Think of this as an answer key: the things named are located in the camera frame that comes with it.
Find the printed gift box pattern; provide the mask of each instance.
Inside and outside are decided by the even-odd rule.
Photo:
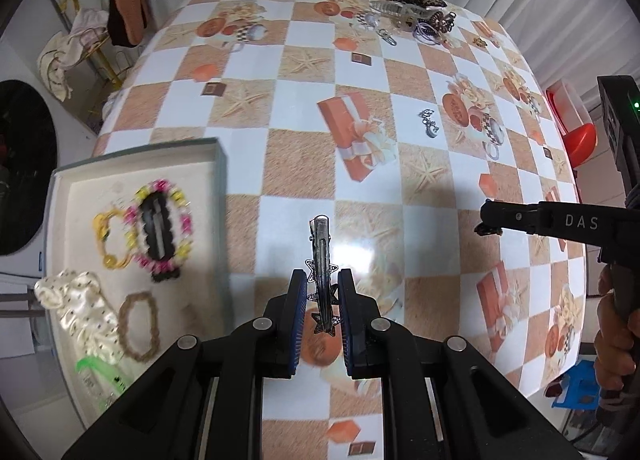
[[[520,317],[520,295],[509,285],[504,262],[498,263],[476,285],[489,332],[491,350],[496,353]]]
[[[370,116],[359,92],[318,103],[352,180],[362,182],[373,169],[395,160],[396,142],[386,136],[382,120]]]

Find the metal charm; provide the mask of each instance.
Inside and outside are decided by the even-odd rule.
[[[488,46],[486,41],[478,36],[474,38],[474,45],[478,48],[486,48]]]
[[[379,28],[376,31],[376,34],[378,34],[382,39],[384,39],[391,46],[396,46],[398,44],[398,42],[395,39],[393,39],[393,37],[391,37],[391,34],[389,34],[389,32],[384,28]]]
[[[435,121],[431,120],[431,116],[433,115],[433,113],[433,110],[423,110],[418,114],[418,116],[422,119],[422,123],[426,128],[426,133],[429,138],[435,138],[440,131]]]

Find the white scrunchie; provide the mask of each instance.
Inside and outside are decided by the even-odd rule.
[[[55,310],[60,326],[84,355],[116,364],[122,358],[118,341],[118,316],[100,289],[93,272],[64,270],[39,280],[34,289],[40,304]]]

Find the checkered tablecloth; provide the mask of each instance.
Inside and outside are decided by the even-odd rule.
[[[386,317],[429,338],[463,335],[530,395],[577,356],[584,247],[473,228],[488,196],[576,201],[545,98],[495,21],[450,5],[456,26],[441,44],[383,23],[392,46],[357,21],[363,10],[369,0],[185,0],[128,76],[95,154],[219,138],[236,323],[286,290],[311,257],[309,220],[325,214],[333,262]],[[337,147],[319,108],[331,98],[368,111],[349,127],[352,148]],[[265,382],[264,458],[371,447],[364,458],[381,458],[380,383],[349,379],[331,339],[305,339],[294,378]]]

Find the round black object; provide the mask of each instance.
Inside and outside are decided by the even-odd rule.
[[[435,124],[429,124],[426,128],[429,138],[436,138],[438,136],[438,127]]]
[[[17,252],[40,229],[57,165],[44,99],[22,81],[0,82],[0,255]]]

